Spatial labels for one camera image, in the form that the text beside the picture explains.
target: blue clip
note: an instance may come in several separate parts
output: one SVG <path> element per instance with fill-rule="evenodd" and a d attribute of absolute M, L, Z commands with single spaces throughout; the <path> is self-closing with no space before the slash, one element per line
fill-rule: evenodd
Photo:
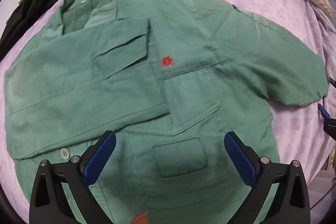
<path fill-rule="evenodd" d="M 253 187 L 259 173 L 259 168 L 256 168 L 259 166 L 258 156 L 250 147 L 245 146 L 234 132 L 225 134 L 224 147 L 245 185 Z"/>
<path fill-rule="evenodd" d="M 99 140 L 96 144 L 98 147 L 94 154 L 82 168 L 83 184 L 86 187 L 96 183 L 100 173 L 103 171 L 117 145 L 117 137 L 111 131 L 106 132 L 101 139 L 102 141 Z"/>
<path fill-rule="evenodd" d="M 317 109 L 321 112 L 321 115 L 325 120 L 331 119 L 328 111 L 326 111 L 325 108 L 321 104 L 317 105 Z"/>

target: black garment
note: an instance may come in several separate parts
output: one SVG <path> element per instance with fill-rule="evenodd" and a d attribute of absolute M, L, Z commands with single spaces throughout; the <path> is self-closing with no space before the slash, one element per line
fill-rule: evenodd
<path fill-rule="evenodd" d="M 0 39 L 0 61 L 23 34 L 58 0 L 22 0 L 7 21 Z"/>

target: black clamp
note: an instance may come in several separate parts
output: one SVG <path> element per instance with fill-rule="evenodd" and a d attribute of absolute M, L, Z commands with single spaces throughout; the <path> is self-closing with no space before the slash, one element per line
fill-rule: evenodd
<path fill-rule="evenodd" d="M 245 146 L 234 132 L 228 132 L 224 146 L 243 182 L 252 187 L 243 204 L 227 224 L 253 224 L 273 183 L 279 183 L 262 224 L 310 224 L 307 184 L 300 162 L 273 163 Z"/>
<path fill-rule="evenodd" d="M 329 83 L 336 88 L 336 82 L 333 80 L 333 78 L 329 78 Z M 321 112 L 321 115 L 324 118 L 324 132 L 336 141 L 336 119 L 332 119 L 328 111 L 326 111 L 321 104 L 318 104 L 318 110 Z"/>
<path fill-rule="evenodd" d="M 113 224 L 88 186 L 97 181 L 115 149 L 116 141 L 115 134 L 106 131 L 81 157 L 73 156 L 68 162 L 60 164 L 41 161 L 31 194 L 30 224 L 79 224 L 68 204 L 62 183 L 69 184 L 87 224 Z M 272 163 L 245 146 L 234 132 L 225 135 L 224 146 L 244 183 L 252 187 L 229 224 L 253 224 L 273 183 L 279 183 L 278 190 L 262 223 L 310 223 L 308 190 L 300 162 L 294 160 L 289 165 Z M 131 223 L 147 223 L 146 213 L 140 213 Z"/>
<path fill-rule="evenodd" d="M 41 161 L 31 193 L 29 223 L 80 224 L 69 206 L 63 182 L 69 184 L 86 223 L 113 224 L 88 187 L 97 181 L 116 143 L 115 134 L 106 131 L 81 157 L 73 156 L 68 162 L 59 164 Z"/>

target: white button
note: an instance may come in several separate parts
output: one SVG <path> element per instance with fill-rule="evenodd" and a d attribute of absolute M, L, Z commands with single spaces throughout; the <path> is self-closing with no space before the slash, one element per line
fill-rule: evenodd
<path fill-rule="evenodd" d="M 61 149 L 61 157 L 65 160 L 67 160 L 68 158 L 70 158 L 70 152 L 69 150 L 67 150 L 66 148 L 62 148 Z"/>

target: purple blanket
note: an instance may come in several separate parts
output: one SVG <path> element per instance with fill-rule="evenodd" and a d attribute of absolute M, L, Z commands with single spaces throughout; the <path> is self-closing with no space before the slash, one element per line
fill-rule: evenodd
<path fill-rule="evenodd" d="M 226 0 L 246 10 L 261 14 L 287 28 L 300 38 L 312 51 L 319 54 L 328 76 L 336 79 L 336 30 L 328 18 L 309 0 Z M 6 150 L 4 128 L 3 76 L 14 58 L 47 22 L 60 1 L 45 13 L 19 40 L 0 63 L 0 182 L 13 207 L 28 222 L 29 205 L 16 179 L 14 163 Z M 319 103 L 336 117 L 336 89 L 329 88 L 329 95 Z M 335 142 L 323 132 L 323 120 L 317 103 L 306 107 L 284 106 L 270 103 L 274 115 L 273 130 L 278 142 L 281 161 L 297 159 L 302 163 L 307 182 L 321 168 Z"/>

